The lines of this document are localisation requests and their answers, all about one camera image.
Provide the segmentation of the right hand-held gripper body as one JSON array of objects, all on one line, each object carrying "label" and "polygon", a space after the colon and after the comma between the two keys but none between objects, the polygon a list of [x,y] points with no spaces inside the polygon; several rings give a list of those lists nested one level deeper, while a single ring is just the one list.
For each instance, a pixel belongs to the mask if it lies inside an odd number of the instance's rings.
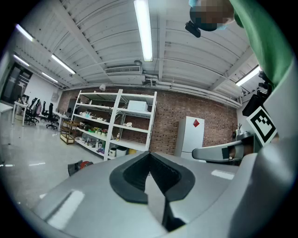
[{"label": "right hand-held gripper body", "polygon": [[248,116],[237,110],[237,119],[240,124],[240,133],[248,134],[246,138],[241,139],[244,145],[244,155],[259,152],[278,137],[269,114],[261,106],[254,109]]}]

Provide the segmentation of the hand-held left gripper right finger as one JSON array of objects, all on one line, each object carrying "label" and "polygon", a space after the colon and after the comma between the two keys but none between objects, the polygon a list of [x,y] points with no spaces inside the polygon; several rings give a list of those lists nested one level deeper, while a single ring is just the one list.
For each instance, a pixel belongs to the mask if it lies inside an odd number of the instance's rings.
[{"label": "hand-held left gripper right finger", "polygon": [[149,208],[157,228],[150,238],[230,238],[232,215],[219,201],[238,168],[149,155]]}]

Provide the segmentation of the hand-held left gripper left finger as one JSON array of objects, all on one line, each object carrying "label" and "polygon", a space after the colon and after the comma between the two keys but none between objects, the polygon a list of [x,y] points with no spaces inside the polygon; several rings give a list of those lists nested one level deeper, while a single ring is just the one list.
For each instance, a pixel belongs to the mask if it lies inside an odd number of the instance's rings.
[{"label": "hand-held left gripper left finger", "polygon": [[137,154],[90,165],[64,180],[33,209],[74,238],[157,238],[167,233],[147,205],[130,203],[112,189],[113,169]]}]

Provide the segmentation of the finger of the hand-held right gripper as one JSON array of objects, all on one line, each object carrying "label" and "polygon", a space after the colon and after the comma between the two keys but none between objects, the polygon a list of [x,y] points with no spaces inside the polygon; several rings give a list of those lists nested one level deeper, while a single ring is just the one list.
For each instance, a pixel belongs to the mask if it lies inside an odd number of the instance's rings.
[{"label": "finger of the hand-held right gripper", "polygon": [[192,151],[192,158],[207,162],[223,163],[229,161],[229,148],[236,143],[230,142],[221,145],[196,148]]}]

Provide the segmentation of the red vacuum cleaner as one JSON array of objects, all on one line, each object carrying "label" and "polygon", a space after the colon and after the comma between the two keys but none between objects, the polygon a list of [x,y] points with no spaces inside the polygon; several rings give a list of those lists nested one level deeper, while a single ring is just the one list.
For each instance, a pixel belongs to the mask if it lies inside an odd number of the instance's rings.
[{"label": "red vacuum cleaner", "polygon": [[90,166],[92,164],[93,164],[93,162],[91,162],[91,161],[82,161],[82,160],[80,160],[78,162],[78,169],[81,170],[81,169],[83,169],[83,168],[85,168],[87,166]]}]

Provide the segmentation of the black coat stand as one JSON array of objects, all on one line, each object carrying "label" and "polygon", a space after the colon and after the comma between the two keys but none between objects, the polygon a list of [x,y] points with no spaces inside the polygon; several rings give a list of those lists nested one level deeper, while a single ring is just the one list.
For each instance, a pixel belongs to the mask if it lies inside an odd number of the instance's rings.
[{"label": "black coat stand", "polygon": [[241,133],[241,126],[242,124],[239,123],[239,125],[236,126],[235,130],[233,129],[234,123],[232,123],[232,139],[236,140],[238,135]]}]

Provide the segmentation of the white ceiling tube light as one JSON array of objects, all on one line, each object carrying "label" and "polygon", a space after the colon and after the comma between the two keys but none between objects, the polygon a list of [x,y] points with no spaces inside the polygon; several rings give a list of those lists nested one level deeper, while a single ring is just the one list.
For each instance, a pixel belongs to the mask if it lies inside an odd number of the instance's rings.
[{"label": "white ceiling tube light", "polygon": [[23,65],[25,65],[25,66],[27,66],[27,67],[30,66],[25,60],[23,60],[22,58],[20,58],[18,55],[14,54],[13,57],[14,57],[17,61],[19,61],[20,63],[22,63]]},{"label": "white ceiling tube light", "polygon": [[152,62],[153,49],[148,0],[134,0],[134,7],[140,34],[143,59],[145,62]]},{"label": "white ceiling tube light", "polygon": [[20,32],[29,41],[31,41],[31,42],[34,41],[33,36],[30,33],[28,33],[21,25],[16,24],[15,28],[17,29],[18,32]]},{"label": "white ceiling tube light", "polygon": [[76,74],[76,72],[71,69],[68,65],[66,65],[63,61],[61,61],[57,56],[55,56],[54,54],[51,55],[51,58],[57,62],[60,66],[62,66],[64,69],[66,69],[69,73],[71,73],[72,75]]},{"label": "white ceiling tube light", "polygon": [[246,74],[239,81],[237,81],[236,82],[236,85],[237,86],[243,85],[244,83],[246,83],[247,81],[249,81],[250,79],[252,79],[255,75],[259,74],[260,71],[261,71],[260,66],[255,67],[248,74]]},{"label": "white ceiling tube light", "polygon": [[42,75],[45,76],[45,77],[47,77],[48,79],[52,80],[53,82],[58,83],[57,80],[55,80],[55,79],[52,78],[51,76],[47,75],[46,73],[42,72]]}]

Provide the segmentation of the wooden trolley cart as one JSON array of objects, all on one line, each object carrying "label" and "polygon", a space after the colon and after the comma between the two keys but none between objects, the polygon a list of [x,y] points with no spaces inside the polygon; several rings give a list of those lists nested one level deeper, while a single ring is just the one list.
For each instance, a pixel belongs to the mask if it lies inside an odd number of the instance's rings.
[{"label": "wooden trolley cart", "polygon": [[64,120],[61,125],[60,139],[67,145],[73,144],[76,138],[76,129],[79,123]]}]

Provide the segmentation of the white boxy appliance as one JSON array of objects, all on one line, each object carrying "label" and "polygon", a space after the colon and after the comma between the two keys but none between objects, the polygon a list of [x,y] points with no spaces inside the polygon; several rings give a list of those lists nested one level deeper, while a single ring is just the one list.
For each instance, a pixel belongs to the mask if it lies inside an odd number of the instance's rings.
[{"label": "white boxy appliance", "polygon": [[130,100],[127,109],[133,111],[147,112],[148,104],[145,101]]}]

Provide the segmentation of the white desk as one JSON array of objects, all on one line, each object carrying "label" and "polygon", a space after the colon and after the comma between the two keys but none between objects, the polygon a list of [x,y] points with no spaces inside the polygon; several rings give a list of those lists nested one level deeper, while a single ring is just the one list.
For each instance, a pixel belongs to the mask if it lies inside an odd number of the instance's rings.
[{"label": "white desk", "polygon": [[70,117],[66,116],[66,115],[63,115],[59,112],[53,112],[54,115],[58,116],[59,117],[59,126],[58,126],[58,131],[60,132],[61,131],[61,127],[62,127],[62,124],[63,124],[63,121],[66,120],[66,121],[69,121],[70,120]]},{"label": "white desk", "polygon": [[21,108],[24,109],[24,113],[23,113],[23,117],[22,117],[22,126],[24,126],[28,104],[19,103],[17,101],[14,102],[13,115],[12,115],[12,125],[14,124],[14,119],[15,119],[15,115],[14,114],[15,114],[16,106],[19,106],[19,107],[21,107]]},{"label": "white desk", "polygon": [[3,113],[12,111],[13,107],[0,103],[0,119]]}]

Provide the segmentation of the white metal shelving unit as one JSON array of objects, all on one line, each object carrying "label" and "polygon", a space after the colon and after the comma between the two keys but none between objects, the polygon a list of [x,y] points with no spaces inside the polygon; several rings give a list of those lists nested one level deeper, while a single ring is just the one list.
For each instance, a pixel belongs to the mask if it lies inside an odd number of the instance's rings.
[{"label": "white metal shelving unit", "polygon": [[[90,150],[103,160],[114,159],[108,155],[109,148],[118,146],[126,147],[138,152],[149,150],[151,134],[156,111],[157,94],[131,94],[122,89],[116,93],[99,93],[80,91],[74,105],[71,120],[79,123],[76,129],[75,142]],[[145,101],[148,111],[133,111],[127,109],[130,100]],[[90,117],[83,117],[83,112],[91,112]],[[108,135],[95,134],[87,131],[88,127],[108,129]],[[98,149],[104,149],[105,153],[97,153]]]}]

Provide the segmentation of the person's green shirt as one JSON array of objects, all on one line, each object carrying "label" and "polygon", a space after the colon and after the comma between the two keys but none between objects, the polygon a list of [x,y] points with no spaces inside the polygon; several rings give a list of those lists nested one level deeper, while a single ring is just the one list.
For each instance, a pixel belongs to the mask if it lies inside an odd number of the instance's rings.
[{"label": "person's green shirt", "polygon": [[285,35],[256,0],[229,0],[236,23],[245,30],[260,68],[277,87],[285,79],[294,52]]}]

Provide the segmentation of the black office chair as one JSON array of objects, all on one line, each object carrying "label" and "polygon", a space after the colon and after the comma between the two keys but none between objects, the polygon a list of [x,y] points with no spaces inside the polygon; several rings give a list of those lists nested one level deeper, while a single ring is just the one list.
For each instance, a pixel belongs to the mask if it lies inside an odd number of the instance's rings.
[{"label": "black office chair", "polygon": [[48,111],[48,117],[47,120],[50,122],[50,124],[46,125],[46,128],[53,128],[53,129],[57,129],[58,126],[55,125],[56,122],[58,122],[58,119],[54,117],[53,114],[53,103],[50,103],[49,105],[49,111]]},{"label": "black office chair", "polygon": [[49,117],[49,113],[48,113],[48,110],[46,110],[46,102],[44,101],[40,119],[44,121],[48,121],[48,117]]}]

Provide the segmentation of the white ceiling air conditioner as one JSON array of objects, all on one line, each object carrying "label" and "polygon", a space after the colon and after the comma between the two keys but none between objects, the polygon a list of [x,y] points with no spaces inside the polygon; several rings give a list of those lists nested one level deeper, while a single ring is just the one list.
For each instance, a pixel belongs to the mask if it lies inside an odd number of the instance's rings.
[{"label": "white ceiling air conditioner", "polygon": [[141,66],[106,68],[105,74],[113,84],[142,85],[145,82],[145,75]]}]

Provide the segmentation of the black glass double door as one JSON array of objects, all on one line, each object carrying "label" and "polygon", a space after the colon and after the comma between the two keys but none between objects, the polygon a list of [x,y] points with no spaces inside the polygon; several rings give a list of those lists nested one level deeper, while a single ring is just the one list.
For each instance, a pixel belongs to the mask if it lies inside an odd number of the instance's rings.
[{"label": "black glass double door", "polygon": [[13,104],[25,93],[32,75],[31,71],[18,63],[14,63],[4,84],[0,99]]}]

